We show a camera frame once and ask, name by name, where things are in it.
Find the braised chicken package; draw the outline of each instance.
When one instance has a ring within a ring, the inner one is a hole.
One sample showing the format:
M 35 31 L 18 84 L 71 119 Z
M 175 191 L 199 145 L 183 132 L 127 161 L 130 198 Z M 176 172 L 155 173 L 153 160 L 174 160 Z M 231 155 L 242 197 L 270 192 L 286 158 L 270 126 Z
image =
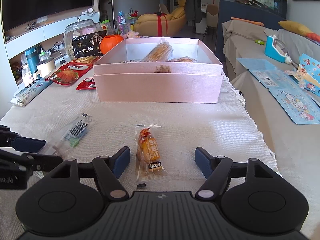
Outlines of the braised chicken package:
M 93 62 L 91 63 L 78 63 L 69 62 L 62 65 L 55 71 L 50 77 L 46 78 L 46 81 L 54 81 L 60 85 L 70 85 L 76 82 L 80 77 L 86 74 L 93 68 Z
M 136 177 L 137 187 L 170 180 L 163 167 L 155 133 L 162 130 L 158 125 L 136 125 L 135 139 L 137 145 Z

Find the snack packet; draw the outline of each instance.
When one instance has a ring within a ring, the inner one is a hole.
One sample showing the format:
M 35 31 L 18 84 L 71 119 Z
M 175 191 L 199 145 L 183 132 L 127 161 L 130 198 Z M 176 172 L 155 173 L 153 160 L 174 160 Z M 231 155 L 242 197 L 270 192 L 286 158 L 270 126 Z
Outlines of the snack packet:
M 72 122 L 56 132 L 39 153 L 62 156 L 66 151 L 78 145 L 81 138 L 87 134 L 90 126 L 94 123 L 95 120 L 92 116 L 85 113 L 78 114 Z
M 65 86 L 70 85 L 76 82 L 80 77 L 86 74 L 90 69 L 92 69 L 93 62 L 91 63 L 69 62 L 65 65 L 62 65 L 60 68 L 57 69 L 57 71 L 55 71 L 50 77 L 46 78 L 45 80 L 53 80 L 54 82 L 60 85 L 65 85 Z
M 86 78 L 83 80 L 76 88 L 76 90 L 80 89 L 96 89 L 96 84 L 94 83 L 93 78 Z
M 170 180 L 162 165 L 158 143 L 154 137 L 154 133 L 161 129 L 157 125 L 137 125 L 135 128 L 137 187 Z
M 146 55 L 141 62 L 144 61 L 167 61 L 172 55 L 173 48 L 166 39 L 161 38 L 158 45 Z
M 25 106 L 51 83 L 52 81 L 46 81 L 44 78 L 38 78 L 15 94 L 10 103 L 14 106 Z
M 193 62 L 193 63 L 199 63 L 199 61 L 195 60 L 194 58 L 191 57 L 177 57 L 168 60 L 170 62 Z
M 71 62 L 77 62 L 77 63 L 85 63 L 85 64 L 89 64 L 89 63 L 93 63 L 96 62 L 100 57 L 98 56 L 87 56 L 87 57 L 80 57 L 80 58 L 75 58 L 73 60 L 71 60 Z

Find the packaged snack bar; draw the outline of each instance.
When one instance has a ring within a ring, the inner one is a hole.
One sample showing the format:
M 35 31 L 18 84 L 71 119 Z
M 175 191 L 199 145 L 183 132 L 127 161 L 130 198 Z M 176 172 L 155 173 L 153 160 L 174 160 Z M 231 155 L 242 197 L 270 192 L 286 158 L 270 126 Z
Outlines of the packaged snack bar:
M 50 77 L 46 80 L 52 80 L 60 85 L 70 85 L 76 82 L 80 77 L 86 74 L 90 69 L 93 68 L 93 62 L 91 63 L 78 63 L 78 62 L 69 62 L 65 65 L 62 65 L 55 71 Z
M 170 62 L 193 62 L 193 63 L 199 63 L 199 61 L 191 58 L 191 57 L 179 57 L 179 58 L 173 58 L 169 60 Z
M 154 137 L 154 133 L 161 129 L 161 126 L 157 125 L 138 125 L 135 128 L 137 187 L 170 180 L 161 162 L 161 153 Z
M 52 81 L 46 81 L 44 78 L 38 78 L 14 95 L 10 103 L 14 106 L 25 106 L 51 83 Z
M 76 90 L 80 89 L 96 89 L 96 84 L 94 83 L 93 78 L 86 78 L 83 80 L 76 88 Z
M 172 46 L 164 38 L 160 39 L 158 45 L 144 57 L 144 61 L 167 61 L 173 52 Z

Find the bread roll in wrapper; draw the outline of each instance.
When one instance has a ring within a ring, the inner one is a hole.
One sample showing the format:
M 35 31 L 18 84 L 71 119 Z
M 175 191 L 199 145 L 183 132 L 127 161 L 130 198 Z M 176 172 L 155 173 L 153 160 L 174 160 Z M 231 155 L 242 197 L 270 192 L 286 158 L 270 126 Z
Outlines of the bread roll in wrapper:
M 173 48 L 164 38 L 160 39 L 160 43 L 144 57 L 144 61 L 168 61 L 173 52 Z
M 137 125 L 135 128 L 137 187 L 170 180 L 169 174 L 163 167 L 158 143 L 154 137 L 154 133 L 161 129 L 161 126 L 157 125 Z

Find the sofa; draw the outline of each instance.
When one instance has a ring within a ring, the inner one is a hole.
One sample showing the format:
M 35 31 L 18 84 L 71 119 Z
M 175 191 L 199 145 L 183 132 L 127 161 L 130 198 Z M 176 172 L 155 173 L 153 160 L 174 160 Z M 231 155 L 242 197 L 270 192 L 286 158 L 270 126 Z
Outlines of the sofa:
M 292 70 L 293 65 L 266 56 L 265 46 L 255 43 L 256 39 L 266 41 L 267 36 L 273 34 L 286 44 L 289 55 L 297 64 L 302 53 L 320 60 L 320 46 L 283 29 L 272 30 L 238 20 L 225 22 L 222 28 L 229 79 L 242 92 L 249 116 L 263 133 L 267 146 L 276 154 L 280 173 L 308 200 L 309 214 L 301 232 L 311 240 L 320 239 L 320 154 L 317 138 L 320 124 L 295 124 L 269 90 L 236 60 L 237 57 L 262 58 L 278 69 Z M 320 102 L 318 96 L 310 95 Z
M 184 4 L 176 8 L 165 17 L 161 16 L 162 36 L 174 37 L 186 24 L 187 18 L 184 11 Z M 158 37 L 158 16 L 156 14 L 141 15 L 133 26 L 135 32 L 140 36 Z

